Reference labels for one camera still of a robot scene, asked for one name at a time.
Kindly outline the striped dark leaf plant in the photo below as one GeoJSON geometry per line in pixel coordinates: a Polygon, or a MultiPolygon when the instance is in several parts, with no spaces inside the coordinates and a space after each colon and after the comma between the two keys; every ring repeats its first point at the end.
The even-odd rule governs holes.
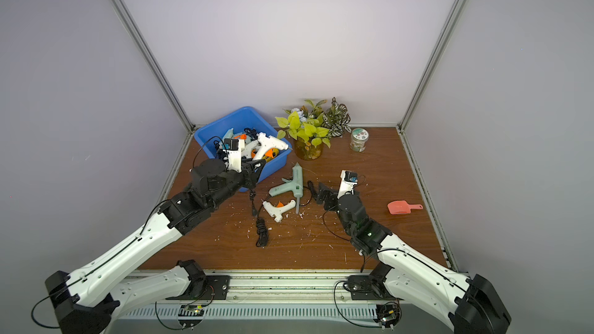
{"type": "Polygon", "coordinates": [[[330,107],[324,113],[323,126],[329,130],[331,138],[342,137],[343,134],[351,133],[351,116],[345,104],[339,104],[335,97],[330,107]]]}

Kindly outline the green leafy potted plant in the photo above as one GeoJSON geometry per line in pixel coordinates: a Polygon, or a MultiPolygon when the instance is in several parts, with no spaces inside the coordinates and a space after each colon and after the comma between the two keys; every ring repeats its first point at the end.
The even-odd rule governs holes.
{"type": "Polygon", "coordinates": [[[325,125],[324,106],[327,100],[305,100],[304,105],[276,117],[278,139],[292,139],[295,154],[302,160],[318,159],[330,147],[329,128],[325,125]]]}

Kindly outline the aluminium front rail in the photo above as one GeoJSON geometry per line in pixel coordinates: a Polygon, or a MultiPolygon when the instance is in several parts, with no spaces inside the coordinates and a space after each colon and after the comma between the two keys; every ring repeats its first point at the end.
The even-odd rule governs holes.
{"type": "Polygon", "coordinates": [[[327,320],[354,323],[372,328],[397,315],[410,304],[393,300],[352,300],[343,283],[352,274],[338,272],[223,272],[230,275],[230,288],[223,301],[166,300],[153,298],[133,309],[125,309],[118,319],[157,319],[170,329],[185,329],[207,320],[327,320]]]}

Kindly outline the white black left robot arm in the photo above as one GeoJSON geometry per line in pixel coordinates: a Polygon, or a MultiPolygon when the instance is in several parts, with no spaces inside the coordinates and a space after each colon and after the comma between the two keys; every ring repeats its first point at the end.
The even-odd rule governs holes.
{"type": "Polygon", "coordinates": [[[126,283],[128,275],[164,247],[190,233],[223,202],[246,188],[256,187],[265,160],[228,168],[220,159],[194,167],[183,191],[156,207],[148,220],[111,250],[73,271],[58,271],[45,281],[49,299],[63,333],[101,333],[119,316],[169,298],[201,298],[207,278],[193,260],[149,278],[126,283]]]}

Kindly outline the white orange glue gun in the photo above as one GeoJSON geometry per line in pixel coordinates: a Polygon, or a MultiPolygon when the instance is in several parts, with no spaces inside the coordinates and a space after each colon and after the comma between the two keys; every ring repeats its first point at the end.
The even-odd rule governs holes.
{"type": "Polygon", "coordinates": [[[267,135],[264,132],[258,133],[257,137],[260,149],[256,152],[253,158],[254,160],[263,159],[271,149],[278,149],[279,151],[289,149],[289,144],[287,142],[277,139],[277,137],[267,135]]]}
{"type": "Polygon", "coordinates": [[[268,201],[263,202],[263,207],[265,211],[269,214],[270,217],[274,219],[275,222],[281,223],[284,217],[284,214],[289,210],[292,210],[296,207],[296,202],[292,199],[286,205],[281,204],[280,206],[274,206],[268,201]]]}

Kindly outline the long mint glue gun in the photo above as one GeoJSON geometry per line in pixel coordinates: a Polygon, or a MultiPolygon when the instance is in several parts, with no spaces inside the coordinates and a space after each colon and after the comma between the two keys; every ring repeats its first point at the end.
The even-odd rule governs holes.
{"type": "Polygon", "coordinates": [[[303,168],[300,164],[296,163],[294,167],[292,167],[292,179],[283,179],[283,184],[273,187],[269,190],[269,195],[271,197],[278,196],[283,193],[292,192],[293,196],[295,197],[295,212],[299,212],[300,202],[303,197],[303,168]]]}

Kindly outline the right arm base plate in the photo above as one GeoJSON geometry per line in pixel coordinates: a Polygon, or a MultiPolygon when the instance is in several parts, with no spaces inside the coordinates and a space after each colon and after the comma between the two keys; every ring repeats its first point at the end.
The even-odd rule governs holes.
{"type": "Polygon", "coordinates": [[[343,289],[351,294],[352,300],[393,300],[383,282],[370,275],[351,275],[343,283],[343,289]]]}

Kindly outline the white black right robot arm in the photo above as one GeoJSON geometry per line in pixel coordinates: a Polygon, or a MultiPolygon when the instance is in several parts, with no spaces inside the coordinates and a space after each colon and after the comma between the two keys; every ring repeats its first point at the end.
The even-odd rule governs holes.
{"type": "Polygon", "coordinates": [[[507,332],[510,313],[489,280],[455,272],[406,244],[367,214],[352,187],[333,190],[321,183],[312,197],[337,214],[357,251],[377,260],[370,278],[378,294],[413,304],[454,333],[507,332]]]}

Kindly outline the blue plastic storage box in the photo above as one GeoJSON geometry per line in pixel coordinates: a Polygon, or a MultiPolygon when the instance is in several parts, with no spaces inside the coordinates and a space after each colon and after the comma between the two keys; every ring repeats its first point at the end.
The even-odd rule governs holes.
{"type": "MultiPolygon", "coordinates": [[[[233,129],[235,134],[240,134],[244,133],[245,128],[253,128],[257,133],[264,132],[267,135],[277,136],[277,131],[254,108],[243,107],[199,128],[194,133],[194,138],[203,149],[202,153],[205,153],[208,159],[213,159],[217,157],[213,140],[222,139],[230,129],[233,129]]],[[[286,165],[292,146],[286,139],[283,141],[289,145],[289,149],[282,150],[276,158],[265,165],[261,172],[260,182],[286,165]]]]}

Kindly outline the small clear glass jar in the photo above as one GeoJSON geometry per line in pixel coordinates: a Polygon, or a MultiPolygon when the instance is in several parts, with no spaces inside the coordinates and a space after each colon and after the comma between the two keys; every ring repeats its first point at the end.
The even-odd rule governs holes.
{"type": "Polygon", "coordinates": [[[364,152],[369,137],[370,134],[366,129],[354,128],[351,132],[350,148],[355,152],[364,152]]]}

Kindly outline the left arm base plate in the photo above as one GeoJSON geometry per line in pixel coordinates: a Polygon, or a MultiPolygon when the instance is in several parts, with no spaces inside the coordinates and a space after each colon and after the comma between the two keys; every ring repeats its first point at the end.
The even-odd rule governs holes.
{"type": "Polygon", "coordinates": [[[188,289],[182,295],[170,297],[167,300],[223,301],[227,298],[230,280],[230,275],[207,275],[199,282],[191,282],[188,289]]]}

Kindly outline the pink plastic scoop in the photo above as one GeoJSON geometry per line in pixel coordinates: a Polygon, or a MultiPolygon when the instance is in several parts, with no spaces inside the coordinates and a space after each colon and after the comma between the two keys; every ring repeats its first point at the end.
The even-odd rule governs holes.
{"type": "Polygon", "coordinates": [[[388,204],[388,212],[391,215],[410,214],[413,210],[423,210],[422,204],[409,204],[405,200],[396,200],[388,204]]]}

